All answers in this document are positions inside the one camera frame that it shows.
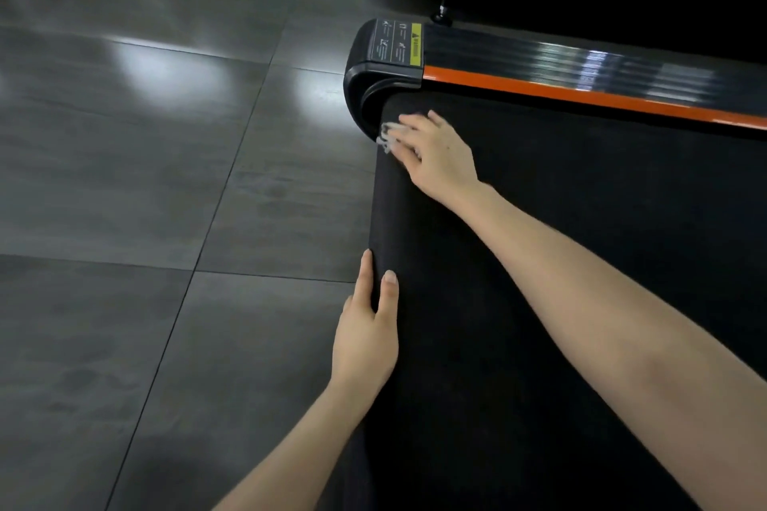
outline black running belt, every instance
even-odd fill
[[[480,180],[767,376],[767,135],[400,92],[434,109]],[[366,419],[379,511],[695,509],[564,359],[479,239],[380,152],[370,246],[399,276],[399,362]]]

